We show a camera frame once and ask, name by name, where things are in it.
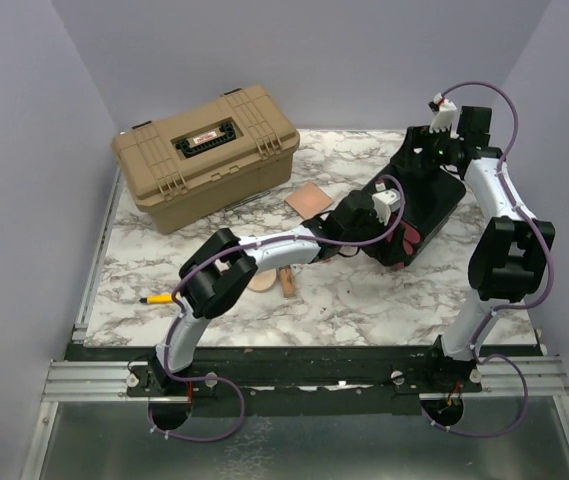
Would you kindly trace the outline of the black makeup drawer organizer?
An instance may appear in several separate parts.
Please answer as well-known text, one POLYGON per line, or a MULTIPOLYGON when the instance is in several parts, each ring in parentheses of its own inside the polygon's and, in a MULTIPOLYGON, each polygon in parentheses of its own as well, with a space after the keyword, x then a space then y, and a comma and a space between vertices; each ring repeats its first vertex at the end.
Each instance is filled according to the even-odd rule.
POLYGON ((392 175, 402 184, 406 206, 399 226, 390 236, 362 250, 381 265, 400 269, 410 265, 441 230, 465 196, 466 187, 442 170, 418 178, 389 167, 370 180, 363 191, 375 193, 375 183, 383 174, 392 175))

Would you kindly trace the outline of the beige concealer tube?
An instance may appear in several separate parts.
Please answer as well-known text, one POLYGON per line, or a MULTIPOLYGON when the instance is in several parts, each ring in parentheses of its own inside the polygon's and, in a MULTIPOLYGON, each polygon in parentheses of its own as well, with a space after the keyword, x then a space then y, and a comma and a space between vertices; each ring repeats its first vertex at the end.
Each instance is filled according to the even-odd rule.
POLYGON ((278 278, 284 298, 291 299, 296 295, 293 271, 290 265, 278 269, 278 278))

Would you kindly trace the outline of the black eyeliner pencil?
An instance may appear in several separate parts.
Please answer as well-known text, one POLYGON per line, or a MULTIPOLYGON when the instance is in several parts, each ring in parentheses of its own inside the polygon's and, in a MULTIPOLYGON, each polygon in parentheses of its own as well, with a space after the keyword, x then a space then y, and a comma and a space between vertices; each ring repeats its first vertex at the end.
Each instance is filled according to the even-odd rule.
POLYGON ((267 197, 268 195, 270 195, 270 193, 271 193, 270 190, 265 190, 265 191, 259 192, 259 193, 255 194, 255 195, 249 196, 249 197, 247 197, 247 198, 245 198, 245 199, 242 199, 242 200, 240 200, 240 201, 237 201, 237 202, 235 202, 235 203, 232 203, 231 205, 225 207, 225 211, 234 210, 235 208, 238 208, 238 207, 240 207, 240 206, 243 206, 243 205, 249 204, 249 203, 251 203, 251 202, 254 202, 254 201, 256 201, 256 200, 262 199, 262 198, 267 197))

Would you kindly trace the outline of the round wooden compact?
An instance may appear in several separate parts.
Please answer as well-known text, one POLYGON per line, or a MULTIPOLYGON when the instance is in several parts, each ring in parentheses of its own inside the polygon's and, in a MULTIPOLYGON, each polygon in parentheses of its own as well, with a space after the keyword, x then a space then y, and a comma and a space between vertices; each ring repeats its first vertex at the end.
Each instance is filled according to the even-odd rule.
POLYGON ((273 287, 277 279, 275 269, 257 273, 248 283, 247 289, 252 292, 262 293, 273 287))

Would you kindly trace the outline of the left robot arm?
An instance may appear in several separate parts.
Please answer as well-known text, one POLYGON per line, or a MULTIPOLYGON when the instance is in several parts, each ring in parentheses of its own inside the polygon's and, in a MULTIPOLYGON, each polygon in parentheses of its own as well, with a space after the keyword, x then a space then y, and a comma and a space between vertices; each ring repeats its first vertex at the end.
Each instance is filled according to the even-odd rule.
POLYGON ((239 237, 228 228, 217 231, 179 271, 171 293, 175 318, 156 347, 150 382, 166 395, 182 388, 184 369, 193 362, 209 323, 237 303, 256 275, 331 259, 345 248, 369 247, 383 238, 400 203, 394 189, 374 194, 356 190, 333 211, 280 234, 239 237))

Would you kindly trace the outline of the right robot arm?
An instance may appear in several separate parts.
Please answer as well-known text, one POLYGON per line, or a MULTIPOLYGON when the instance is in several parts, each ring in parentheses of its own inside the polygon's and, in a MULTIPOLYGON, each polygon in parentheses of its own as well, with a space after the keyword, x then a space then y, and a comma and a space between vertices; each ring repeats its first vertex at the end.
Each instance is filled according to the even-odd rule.
POLYGON ((425 383, 445 391, 475 367, 498 315, 521 308, 550 276, 547 255, 555 228, 524 205, 504 153, 490 146, 491 109, 457 108, 444 97, 429 107, 431 123, 409 128, 393 160, 406 194, 409 244, 421 250, 443 227, 465 189, 473 192, 486 220, 469 260, 467 299, 423 367, 425 383))

